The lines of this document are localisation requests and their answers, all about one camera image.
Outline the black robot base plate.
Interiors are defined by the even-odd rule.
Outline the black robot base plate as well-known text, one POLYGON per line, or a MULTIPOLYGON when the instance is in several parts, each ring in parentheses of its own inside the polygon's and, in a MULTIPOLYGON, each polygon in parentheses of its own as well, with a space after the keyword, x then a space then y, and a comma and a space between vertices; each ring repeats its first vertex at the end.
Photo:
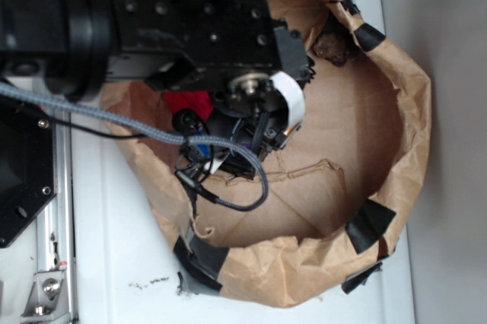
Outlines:
POLYGON ((1 97, 1 248, 56 195, 54 133, 37 105, 1 97))

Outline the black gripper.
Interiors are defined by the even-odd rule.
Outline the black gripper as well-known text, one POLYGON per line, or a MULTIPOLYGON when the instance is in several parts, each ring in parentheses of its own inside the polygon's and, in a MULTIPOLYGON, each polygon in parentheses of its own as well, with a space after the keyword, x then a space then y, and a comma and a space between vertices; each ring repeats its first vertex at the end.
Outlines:
POLYGON ((172 114, 184 135, 218 136, 237 143, 259 160, 282 149, 304 118, 304 73, 256 73, 231 81, 222 91, 207 91, 214 109, 204 121, 194 111, 172 114))

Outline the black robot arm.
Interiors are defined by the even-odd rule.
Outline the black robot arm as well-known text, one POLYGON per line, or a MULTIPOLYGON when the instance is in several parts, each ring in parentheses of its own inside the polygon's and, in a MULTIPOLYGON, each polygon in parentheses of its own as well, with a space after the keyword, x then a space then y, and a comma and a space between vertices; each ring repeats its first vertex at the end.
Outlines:
POLYGON ((200 163, 249 176, 304 118, 310 64, 301 35, 265 0, 1 0, 1 78, 33 77, 71 102, 107 82, 208 95, 175 112, 165 141, 200 163))

